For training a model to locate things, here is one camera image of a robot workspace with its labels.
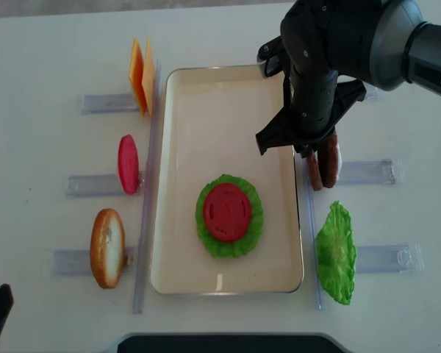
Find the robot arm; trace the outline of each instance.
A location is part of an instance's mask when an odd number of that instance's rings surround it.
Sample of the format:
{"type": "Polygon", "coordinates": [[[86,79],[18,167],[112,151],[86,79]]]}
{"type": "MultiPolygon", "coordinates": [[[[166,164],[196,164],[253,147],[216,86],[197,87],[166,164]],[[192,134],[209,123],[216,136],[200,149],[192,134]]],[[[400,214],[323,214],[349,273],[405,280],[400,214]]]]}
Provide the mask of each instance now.
{"type": "Polygon", "coordinates": [[[294,145],[302,157],[366,91],[404,81],[441,94],[441,26],[423,21],[413,0],[298,0],[281,37],[258,53],[265,76],[284,72],[284,107],[257,134],[261,154],[294,145]],[[357,78],[337,84],[340,74],[357,78]]]}

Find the green lettuce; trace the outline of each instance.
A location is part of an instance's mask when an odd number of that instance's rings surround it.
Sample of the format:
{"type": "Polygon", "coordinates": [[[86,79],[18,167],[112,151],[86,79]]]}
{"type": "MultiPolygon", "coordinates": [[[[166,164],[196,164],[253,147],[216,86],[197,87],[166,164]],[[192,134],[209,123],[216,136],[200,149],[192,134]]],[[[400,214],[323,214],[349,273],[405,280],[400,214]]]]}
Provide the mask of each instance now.
{"type": "Polygon", "coordinates": [[[354,290],[356,247],[349,212],[339,201],[330,213],[315,241],[318,278],[323,289],[340,304],[349,305],[354,290]]]}
{"type": "Polygon", "coordinates": [[[242,178],[228,174],[223,174],[218,179],[207,184],[201,191],[196,203],[196,230],[204,247],[213,257],[240,257],[247,255],[257,246],[258,240],[263,233],[263,207],[255,187],[242,178]],[[251,203],[251,218],[248,230],[241,239],[231,243],[219,241],[211,236],[203,217],[204,202],[207,195],[215,186],[224,183],[238,186],[247,195],[251,203]]]}

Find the tomato slice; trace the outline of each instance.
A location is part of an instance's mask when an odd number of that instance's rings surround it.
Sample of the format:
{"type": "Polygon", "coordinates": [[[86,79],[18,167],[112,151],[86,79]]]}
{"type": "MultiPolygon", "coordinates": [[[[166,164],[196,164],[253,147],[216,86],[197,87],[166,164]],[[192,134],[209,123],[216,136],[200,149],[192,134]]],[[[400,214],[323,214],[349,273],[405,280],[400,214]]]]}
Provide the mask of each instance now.
{"type": "Polygon", "coordinates": [[[139,188],[139,156],[131,135],[123,136],[119,143],[118,171],[124,192],[134,194],[139,188]]]}
{"type": "Polygon", "coordinates": [[[214,238],[236,241],[245,235],[250,225],[251,203],[238,186],[219,184],[207,195],[203,216],[214,238]]]}

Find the cheese slice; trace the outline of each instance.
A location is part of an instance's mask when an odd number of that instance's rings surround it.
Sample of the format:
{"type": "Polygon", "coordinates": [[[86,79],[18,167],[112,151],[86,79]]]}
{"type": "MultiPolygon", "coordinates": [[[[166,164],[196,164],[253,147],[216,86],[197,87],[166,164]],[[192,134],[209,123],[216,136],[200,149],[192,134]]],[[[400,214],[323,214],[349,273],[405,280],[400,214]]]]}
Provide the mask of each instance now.
{"type": "Polygon", "coordinates": [[[155,64],[149,38],[147,38],[146,45],[146,64],[143,68],[142,87],[146,97],[148,114],[152,116],[154,112],[155,64]]]}
{"type": "Polygon", "coordinates": [[[139,41],[134,38],[132,44],[131,64],[129,66],[129,81],[131,82],[132,90],[135,98],[139,104],[140,113],[142,116],[146,114],[147,102],[142,88],[144,62],[142,58],[142,51],[140,50],[139,41]]]}

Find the white table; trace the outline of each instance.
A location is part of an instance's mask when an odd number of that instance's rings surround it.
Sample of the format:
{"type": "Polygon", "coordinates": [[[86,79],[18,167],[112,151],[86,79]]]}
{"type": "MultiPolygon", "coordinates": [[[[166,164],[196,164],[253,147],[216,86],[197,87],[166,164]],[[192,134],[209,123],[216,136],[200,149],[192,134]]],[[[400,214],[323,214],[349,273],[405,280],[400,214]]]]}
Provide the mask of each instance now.
{"type": "MultiPolygon", "coordinates": [[[[419,5],[427,19],[441,24],[441,0],[419,5]]],[[[393,224],[395,233],[368,240],[419,242],[426,264],[421,275],[363,275],[351,306],[327,301],[318,312],[304,236],[305,278],[293,294],[178,297],[147,289],[144,313],[132,315],[134,275],[103,291],[90,277],[46,274],[50,250],[88,247],[93,217],[103,207],[123,215],[128,243],[136,244],[140,231],[141,198],[67,202],[54,195],[65,174],[114,172],[122,134],[147,138],[131,130],[141,124],[137,115],[82,117],[76,95],[129,91],[133,37],[151,37],[165,76],[177,68],[253,64],[259,46],[279,34],[289,8],[0,20],[0,284],[10,283],[15,294],[1,352],[97,352],[139,332],[320,333],[353,352],[441,352],[441,98],[410,85],[379,105],[354,108],[339,133],[357,116],[367,116],[371,126],[369,117],[377,121],[383,113],[393,121],[389,141],[369,139],[400,151],[412,192],[402,194],[408,208],[404,221],[393,224]],[[411,136],[399,135],[411,122],[411,136]]],[[[355,124],[350,131],[365,128],[355,124]]],[[[361,135],[355,136],[358,141],[361,135]]]]}

